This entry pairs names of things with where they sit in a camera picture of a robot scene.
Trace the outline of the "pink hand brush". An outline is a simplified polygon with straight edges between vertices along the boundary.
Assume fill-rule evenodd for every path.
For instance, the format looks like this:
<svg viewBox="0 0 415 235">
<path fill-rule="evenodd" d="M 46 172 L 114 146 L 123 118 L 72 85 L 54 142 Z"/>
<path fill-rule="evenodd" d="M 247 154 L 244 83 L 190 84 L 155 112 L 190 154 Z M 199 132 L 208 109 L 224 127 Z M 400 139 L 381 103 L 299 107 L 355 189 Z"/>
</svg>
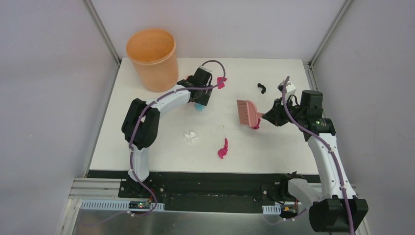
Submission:
<svg viewBox="0 0 415 235">
<path fill-rule="evenodd" d="M 252 101 L 238 99 L 236 102 L 240 124 L 252 128 L 259 118 L 262 119 L 264 113 L 259 112 Z"/>
</svg>

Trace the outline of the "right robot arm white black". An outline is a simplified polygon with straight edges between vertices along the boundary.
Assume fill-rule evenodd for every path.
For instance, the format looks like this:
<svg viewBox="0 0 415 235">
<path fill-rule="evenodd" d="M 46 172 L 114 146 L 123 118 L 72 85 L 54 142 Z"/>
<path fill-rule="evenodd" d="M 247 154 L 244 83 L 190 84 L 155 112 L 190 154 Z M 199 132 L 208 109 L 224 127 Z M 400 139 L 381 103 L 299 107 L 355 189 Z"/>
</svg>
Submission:
<svg viewBox="0 0 415 235">
<path fill-rule="evenodd" d="M 300 201 L 315 232 L 354 234 L 369 207 L 357 197 L 346 176 L 333 122 L 323 117 L 323 94 L 304 90 L 300 103 L 295 95 L 285 95 L 274 101 L 263 118 L 275 126 L 292 123 L 299 128 L 314 156 L 322 188 L 318 193 L 300 174 L 287 173 L 275 189 L 275 198 Z"/>
</svg>

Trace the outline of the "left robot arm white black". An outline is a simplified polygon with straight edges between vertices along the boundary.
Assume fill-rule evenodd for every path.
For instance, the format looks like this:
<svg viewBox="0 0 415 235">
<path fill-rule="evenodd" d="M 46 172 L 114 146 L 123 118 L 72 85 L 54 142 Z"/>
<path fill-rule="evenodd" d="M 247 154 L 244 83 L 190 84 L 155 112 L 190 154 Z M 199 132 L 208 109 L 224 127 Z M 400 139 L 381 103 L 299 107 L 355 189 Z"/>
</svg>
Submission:
<svg viewBox="0 0 415 235">
<path fill-rule="evenodd" d="M 190 102 L 205 107 L 212 93 L 212 74 L 200 66 L 193 75 L 177 82 L 172 89 L 151 100 L 134 99 L 121 127 L 131 151 L 130 191 L 137 198 L 149 193 L 144 180 L 149 176 L 149 147 L 155 142 L 160 119 L 173 109 Z"/>
</svg>

